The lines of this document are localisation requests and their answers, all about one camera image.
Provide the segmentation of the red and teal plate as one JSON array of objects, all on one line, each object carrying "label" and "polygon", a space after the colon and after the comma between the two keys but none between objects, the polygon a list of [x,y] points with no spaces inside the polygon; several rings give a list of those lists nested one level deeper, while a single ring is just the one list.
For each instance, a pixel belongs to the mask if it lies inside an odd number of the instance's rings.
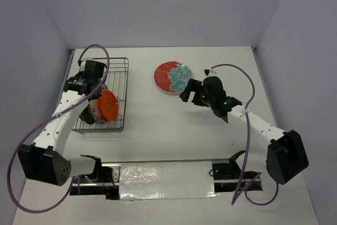
[{"label": "red and teal plate", "polygon": [[182,93],[192,78],[192,70],[186,64],[177,61],[162,63],[154,71],[156,86],[170,94]]}]

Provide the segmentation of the blue floral white plate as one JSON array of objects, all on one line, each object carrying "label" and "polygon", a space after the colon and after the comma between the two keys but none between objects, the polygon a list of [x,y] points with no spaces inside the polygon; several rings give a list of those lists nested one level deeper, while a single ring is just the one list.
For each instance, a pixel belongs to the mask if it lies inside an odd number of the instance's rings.
[{"label": "blue floral white plate", "polygon": [[95,123],[104,125],[108,122],[106,117],[102,114],[100,106],[99,106],[99,99],[92,99],[88,104],[88,111],[90,116],[93,118]]}]

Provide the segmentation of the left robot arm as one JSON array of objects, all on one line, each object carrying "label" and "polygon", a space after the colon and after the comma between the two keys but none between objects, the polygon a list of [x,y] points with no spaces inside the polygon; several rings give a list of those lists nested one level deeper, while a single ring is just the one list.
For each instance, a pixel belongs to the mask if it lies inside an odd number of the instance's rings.
[{"label": "left robot arm", "polygon": [[83,71],[64,84],[53,119],[30,145],[22,144],[18,157],[27,179],[62,186],[68,178],[85,175],[91,182],[103,177],[101,159],[93,155],[63,156],[65,144],[80,114],[97,99],[107,74],[102,62],[88,60]]}]

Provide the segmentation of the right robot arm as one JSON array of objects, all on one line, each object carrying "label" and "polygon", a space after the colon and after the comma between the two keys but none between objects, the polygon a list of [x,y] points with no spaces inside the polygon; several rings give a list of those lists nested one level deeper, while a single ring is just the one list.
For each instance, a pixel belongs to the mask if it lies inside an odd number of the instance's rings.
[{"label": "right robot arm", "polygon": [[179,95],[187,102],[194,92],[192,103],[210,107],[218,118],[242,130],[250,130],[251,137],[266,149],[266,170],[278,184],[285,185],[309,166],[300,134],[277,128],[252,112],[238,99],[228,96],[221,80],[210,76],[203,81],[189,79]]}]

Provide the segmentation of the orange plastic plate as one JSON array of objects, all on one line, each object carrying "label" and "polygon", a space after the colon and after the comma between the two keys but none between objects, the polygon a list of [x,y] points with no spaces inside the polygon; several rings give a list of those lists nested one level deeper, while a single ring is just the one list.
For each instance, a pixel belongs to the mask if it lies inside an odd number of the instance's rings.
[{"label": "orange plastic plate", "polygon": [[104,90],[98,99],[98,106],[102,115],[108,121],[116,120],[119,113],[119,107],[117,98],[115,97],[113,92],[111,92],[110,90]]}]

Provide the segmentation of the silver foil tape sheet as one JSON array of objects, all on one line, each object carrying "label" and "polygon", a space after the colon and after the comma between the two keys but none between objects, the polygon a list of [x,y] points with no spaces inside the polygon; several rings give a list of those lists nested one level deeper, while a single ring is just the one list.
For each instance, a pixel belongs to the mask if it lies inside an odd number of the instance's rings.
[{"label": "silver foil tape sheet", "polygon": [[216,196],[210,161],[123,163],[121,200],[204,199]]}]

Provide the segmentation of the dark green plate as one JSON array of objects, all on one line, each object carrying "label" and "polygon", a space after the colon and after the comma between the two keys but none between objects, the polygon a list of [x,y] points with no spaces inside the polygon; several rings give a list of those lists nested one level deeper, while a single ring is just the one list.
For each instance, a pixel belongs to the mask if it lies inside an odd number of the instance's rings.
[{"label": "dark green plate", "polygon": [[88,106],[81,112],[79,118],[85,123],[92,125],[95,123],[94,118],[91,116]]}]

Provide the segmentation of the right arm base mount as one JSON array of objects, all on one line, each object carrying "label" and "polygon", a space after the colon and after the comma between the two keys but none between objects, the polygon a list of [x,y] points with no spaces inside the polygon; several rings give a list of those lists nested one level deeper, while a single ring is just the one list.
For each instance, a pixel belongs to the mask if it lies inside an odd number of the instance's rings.
[{"label": "right arm base mount", "polygon": [[[236,160],[244,153],[245,151],[239,151],[226,161],[212,162],[212,169],[209,171],[209,176],[213,178],[215,193],[235,192],[241,173],[241,168],[237,164]],[[257,172],[255,171],[244,172],[244,177],[239,190],[247,185],[255,176],[257,176]],[[255,179],[253,185],[248,188],[248,191],[262,190],[260,177]]]}]

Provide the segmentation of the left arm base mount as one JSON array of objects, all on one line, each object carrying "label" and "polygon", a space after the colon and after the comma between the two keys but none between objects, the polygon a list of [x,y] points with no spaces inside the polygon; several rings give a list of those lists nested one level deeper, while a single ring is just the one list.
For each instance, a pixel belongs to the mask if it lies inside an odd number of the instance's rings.
[{"label": "left arm base mount", "polygon": [[103,163],[96,179],[90,179],[88,175],[75,179],[70,196],[99,195],[106,200],[119,200],[120,176],[120,163]]}]

